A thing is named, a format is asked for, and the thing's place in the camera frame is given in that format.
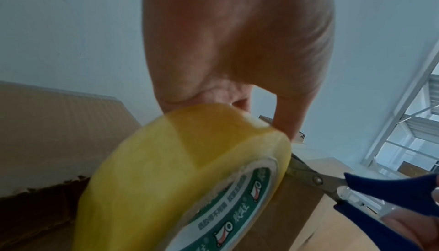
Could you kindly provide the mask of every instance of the cartoon dog logo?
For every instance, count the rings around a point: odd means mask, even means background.
[[[255,180],[253,183],[252,190],[249,190],[248,193],[253,197],[253,201],[257,203],[259,201],[260,193],[261,193],[262,185],[260,181]]]
[[[218,232],[214,232],[217,247],[221,247],[224,244],[231,231],[233,231],[233,224],[227,221]]]

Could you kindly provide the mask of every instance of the hand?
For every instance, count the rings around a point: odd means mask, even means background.
[[[325,76],[332,0],[143,0],[147,64],[163,112],[221,102],[250,111],[253,85],[277,95],[291,139]]]
[[[434,191],[434,199],[439,200],[437,191]],[[385,215],[382,220],[387,226],[418,244],[422,250],[439,251],[439,218],[398,208]]]

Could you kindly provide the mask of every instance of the scissors pivot screw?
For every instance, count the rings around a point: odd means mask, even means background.
[[[323,184],[323,180],[319,176],[314,176],[312,178],[312,181],[318,186],[321,186]]]

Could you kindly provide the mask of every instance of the roll of yellow adhesive tape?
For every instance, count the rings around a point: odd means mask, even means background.
[[[94,174],[73,250],[230,250],[279,185],[290,148],[283,133],[232,106],[164,115]]]

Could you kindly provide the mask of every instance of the green label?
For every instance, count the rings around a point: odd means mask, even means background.
[[[166,251],[227,250],[263,203],[270,182],[269,168],[242,175],[206,204]]]

